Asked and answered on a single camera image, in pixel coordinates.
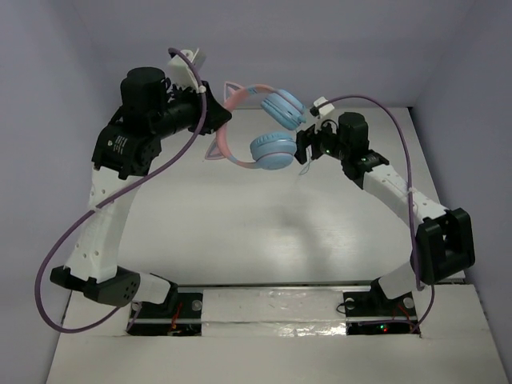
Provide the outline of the pink blue cat-ear headphones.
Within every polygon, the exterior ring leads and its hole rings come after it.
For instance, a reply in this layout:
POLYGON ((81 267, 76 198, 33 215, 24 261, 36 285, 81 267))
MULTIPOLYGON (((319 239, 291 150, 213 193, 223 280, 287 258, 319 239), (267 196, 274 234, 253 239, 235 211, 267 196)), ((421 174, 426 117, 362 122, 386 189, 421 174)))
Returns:
POLYGON ((257 94, 265 95, 261 108, 285 131, 269 132, 256 137, 250 143, 252 160, 243 162, 230 151, 227 125, 223 125, 215 133, 215 138, 205 153, 206 160, 225 159, 248 170, 280 170, 293 162, 297 144, 291 133, 306 122, 306 108, 296 97, 283 89, 275 89, 264 84, 241 86, 233 82, 224 84, 223 107, 232 112, 249 97, 257 94))

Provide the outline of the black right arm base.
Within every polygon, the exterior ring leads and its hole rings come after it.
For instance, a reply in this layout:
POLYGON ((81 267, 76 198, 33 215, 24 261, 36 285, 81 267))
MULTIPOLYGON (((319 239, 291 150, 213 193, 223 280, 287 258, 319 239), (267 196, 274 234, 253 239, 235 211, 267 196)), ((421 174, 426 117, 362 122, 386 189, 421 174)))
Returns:
POLYGON ((345 316, 349 336, 418 334, 418 316, 412 293, 375 303, 369 291, 348 291, 336 311, 345 316))

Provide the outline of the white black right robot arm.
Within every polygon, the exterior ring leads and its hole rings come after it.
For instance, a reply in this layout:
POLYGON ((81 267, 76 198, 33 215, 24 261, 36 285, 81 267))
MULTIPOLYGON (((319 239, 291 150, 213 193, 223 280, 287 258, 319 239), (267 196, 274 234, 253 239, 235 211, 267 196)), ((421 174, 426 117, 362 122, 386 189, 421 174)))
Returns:
POLYGON ((418 286, 431 286, 475 263, 469 214, 450 210, 409 186, 389 161, 370 148, 363 115, 346 112, 338 125, 312 125, 297 133, 296 159, 305 163, 323 155, 340 161, 342 171, 361 190, 373 195, 408 226, 414 248, 409 261, 372 281, 369 303, 388 314, 398 298, 418 286))

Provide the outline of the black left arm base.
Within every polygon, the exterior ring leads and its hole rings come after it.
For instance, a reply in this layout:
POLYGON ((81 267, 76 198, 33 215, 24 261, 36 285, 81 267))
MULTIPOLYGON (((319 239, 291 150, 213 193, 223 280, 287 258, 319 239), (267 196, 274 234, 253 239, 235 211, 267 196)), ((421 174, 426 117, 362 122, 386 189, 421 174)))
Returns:
POLYGON ((126 332, 131 336, 201 336, 202 300, 200 292, 178 292, 169 306, 133 304, 126 332))

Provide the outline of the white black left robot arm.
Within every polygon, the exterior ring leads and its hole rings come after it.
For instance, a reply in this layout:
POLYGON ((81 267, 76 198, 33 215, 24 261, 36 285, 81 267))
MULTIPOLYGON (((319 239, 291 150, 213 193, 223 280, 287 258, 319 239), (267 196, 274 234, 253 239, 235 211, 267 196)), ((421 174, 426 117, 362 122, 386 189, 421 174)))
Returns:
POLYGON ((261 94, 262 108, 283 132, 253 140, 253 159, 247 167, 279 170, 294 159, 297 147, 291 134, 303 124, 305 108, 287 91, 263 84, 229 83, 224 101, 218 102, 207 83, 178 86, 154 67, 130 70, 120 91, 122 104, 94 148, 89 207, 78 223, 78 242, 67 262, 52 269, 50 280, 100 304, 123 307, 147 302, 158 314, 169 315, 178 305, 176 285, 118 264, 128 213, 139 187, 157 174, 151 165, 161 153, 162 141, 184 130, 193 136, 211 134, 214 140, 206 156, 231 159, 226 124, 240 103, 261 94))

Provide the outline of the white foam front panel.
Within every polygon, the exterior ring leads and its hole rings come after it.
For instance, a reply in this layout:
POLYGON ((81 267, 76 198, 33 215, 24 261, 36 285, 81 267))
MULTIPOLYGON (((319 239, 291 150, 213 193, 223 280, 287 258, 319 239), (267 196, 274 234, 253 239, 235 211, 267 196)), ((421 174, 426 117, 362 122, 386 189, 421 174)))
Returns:
POLYGON ((63 335, 50 383, 504 383, 472 286, 439 286, 420 335, 131 337, 115 318, 63 335))

